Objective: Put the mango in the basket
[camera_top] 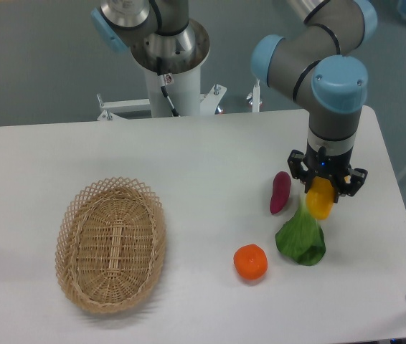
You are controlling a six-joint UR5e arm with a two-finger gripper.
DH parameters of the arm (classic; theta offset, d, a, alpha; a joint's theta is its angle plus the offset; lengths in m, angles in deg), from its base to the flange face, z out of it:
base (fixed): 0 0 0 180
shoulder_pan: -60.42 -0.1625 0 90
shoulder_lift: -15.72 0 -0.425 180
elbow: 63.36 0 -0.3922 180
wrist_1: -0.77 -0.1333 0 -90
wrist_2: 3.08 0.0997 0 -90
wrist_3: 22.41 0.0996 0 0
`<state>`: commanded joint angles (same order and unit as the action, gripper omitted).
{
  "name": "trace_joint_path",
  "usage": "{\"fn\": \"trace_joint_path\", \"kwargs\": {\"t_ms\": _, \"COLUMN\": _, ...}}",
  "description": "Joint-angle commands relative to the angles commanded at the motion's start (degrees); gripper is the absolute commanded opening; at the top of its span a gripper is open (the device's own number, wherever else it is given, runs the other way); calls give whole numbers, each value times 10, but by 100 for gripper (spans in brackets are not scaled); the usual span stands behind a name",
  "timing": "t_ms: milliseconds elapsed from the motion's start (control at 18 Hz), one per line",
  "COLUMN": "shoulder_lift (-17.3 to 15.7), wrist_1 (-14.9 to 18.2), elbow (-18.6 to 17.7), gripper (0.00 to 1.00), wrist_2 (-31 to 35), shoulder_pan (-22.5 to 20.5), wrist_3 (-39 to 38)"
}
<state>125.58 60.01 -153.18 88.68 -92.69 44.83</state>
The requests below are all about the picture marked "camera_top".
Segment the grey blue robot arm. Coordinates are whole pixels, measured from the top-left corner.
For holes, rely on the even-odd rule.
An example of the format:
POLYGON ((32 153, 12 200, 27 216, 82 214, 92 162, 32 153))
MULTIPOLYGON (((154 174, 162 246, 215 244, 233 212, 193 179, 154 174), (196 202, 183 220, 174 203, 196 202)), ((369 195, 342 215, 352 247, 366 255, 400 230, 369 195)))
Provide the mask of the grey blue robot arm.
MULTIPOLYGON (((250 68, 309 114, 307 149, 288 157, 292 177, 306 190, 326 179, 338 201, 355 195, 367 178, 350 164, 368 86, 366 67, 351 53, 373 35, 377 13, 368 1, 292 1, 291 7, 305 31, 295 39, 261 39, 250 68)), ((130 51, 145 72, 154 117, 202 114, 199 81, 183 78, 199 74, 210 43, 187 1, 102 1, 90 16, 105 43, 130 51)))

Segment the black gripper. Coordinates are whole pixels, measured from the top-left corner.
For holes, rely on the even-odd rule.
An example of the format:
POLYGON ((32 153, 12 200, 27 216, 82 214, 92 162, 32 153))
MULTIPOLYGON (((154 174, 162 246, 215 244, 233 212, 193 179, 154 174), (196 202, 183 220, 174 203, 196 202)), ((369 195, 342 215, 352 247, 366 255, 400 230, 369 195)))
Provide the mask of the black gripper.
POLYGON ((354 141, 341 141, 309 138, 306 152, 292 150, 287 163, 293 179, 304 185, 307 194, 314 177, 333 179, 334 203, 341 197, 354 196, 364 185, 368 171, 351 168, 351 155, 354 141))

